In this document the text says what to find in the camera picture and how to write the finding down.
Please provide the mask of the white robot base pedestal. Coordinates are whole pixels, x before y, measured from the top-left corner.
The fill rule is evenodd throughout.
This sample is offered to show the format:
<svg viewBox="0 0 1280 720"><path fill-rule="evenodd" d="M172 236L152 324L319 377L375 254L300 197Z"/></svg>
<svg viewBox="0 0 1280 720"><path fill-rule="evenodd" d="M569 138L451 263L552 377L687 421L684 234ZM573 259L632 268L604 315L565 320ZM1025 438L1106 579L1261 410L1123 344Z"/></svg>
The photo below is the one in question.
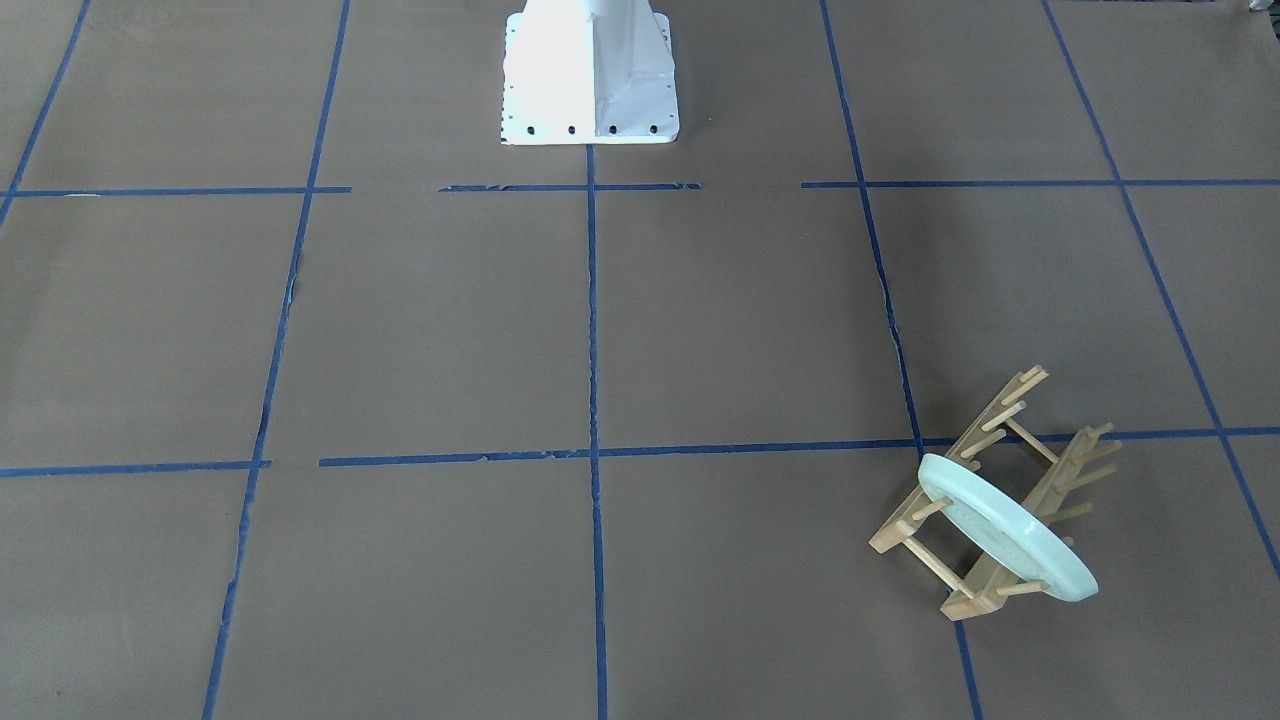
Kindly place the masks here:
<svg viewBox="0 0 1280 720"><path fill-rule="evenodd" d="M672 143L669 18L649 1L527 1L506 18L500 142Z"/></svg>

